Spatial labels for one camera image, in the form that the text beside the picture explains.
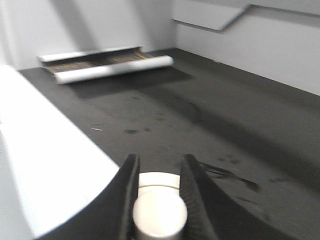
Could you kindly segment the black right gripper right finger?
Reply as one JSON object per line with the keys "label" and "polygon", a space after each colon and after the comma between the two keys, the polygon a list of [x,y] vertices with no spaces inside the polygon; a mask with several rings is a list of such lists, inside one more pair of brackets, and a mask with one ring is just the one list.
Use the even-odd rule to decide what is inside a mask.
{"label": "black right gripper right finger", "polygon": [[232,200],[191,154],[181,158],[179,195],[187,207],[186,240],[288,238]]}

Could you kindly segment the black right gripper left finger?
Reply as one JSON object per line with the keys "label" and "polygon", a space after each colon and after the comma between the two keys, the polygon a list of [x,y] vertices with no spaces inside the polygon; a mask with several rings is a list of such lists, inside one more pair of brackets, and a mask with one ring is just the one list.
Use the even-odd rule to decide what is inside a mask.
{"label": "black right gripper left finger", "polygon": [[140,157],[129,154],[103,191],[84,209],[39,240],[131,240]]}

